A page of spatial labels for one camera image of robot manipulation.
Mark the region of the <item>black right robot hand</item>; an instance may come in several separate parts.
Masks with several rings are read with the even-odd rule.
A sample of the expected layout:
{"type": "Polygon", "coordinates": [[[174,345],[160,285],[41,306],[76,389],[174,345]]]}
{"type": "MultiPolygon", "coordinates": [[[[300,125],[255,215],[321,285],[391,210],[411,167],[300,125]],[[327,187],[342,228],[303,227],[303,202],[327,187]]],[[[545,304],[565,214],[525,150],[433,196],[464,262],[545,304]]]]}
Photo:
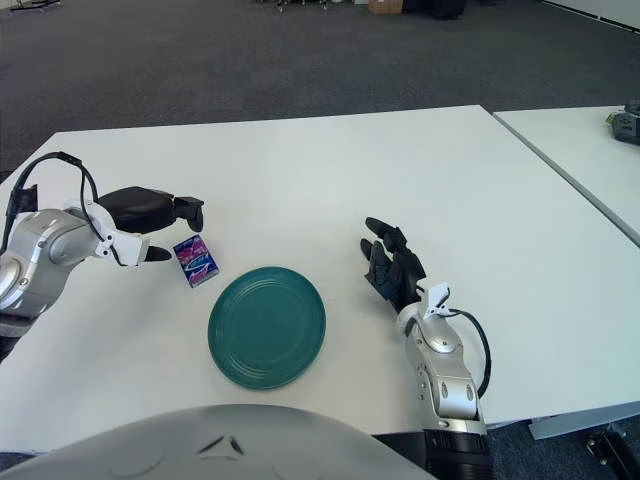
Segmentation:
{"type": "Polygon", "coordinates": [[[367,217],[365,225],[376,236],[373,242],[360,240],[361,252],[369,263],[365,278],[399,313],[420,300],[417,282],[426,273],[418,257],[407,247],[399,227],[373,217],[367,217]]]}

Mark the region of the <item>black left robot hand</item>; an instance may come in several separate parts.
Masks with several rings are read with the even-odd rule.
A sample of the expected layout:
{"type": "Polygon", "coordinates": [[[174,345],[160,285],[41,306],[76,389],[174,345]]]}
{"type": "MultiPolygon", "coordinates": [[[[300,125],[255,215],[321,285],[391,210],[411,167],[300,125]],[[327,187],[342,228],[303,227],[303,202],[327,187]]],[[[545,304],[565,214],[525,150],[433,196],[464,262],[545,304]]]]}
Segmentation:
{"type": "Polygon", "coordinates": [[[152,246],[147,234],[163,230],[179,219],[199,233],[204,202],[139,186],[123,188],[90,205],[89,218],[97,231],[95,255],[111,257],[121,266],[163,262],[171,253],[152,246]]]}

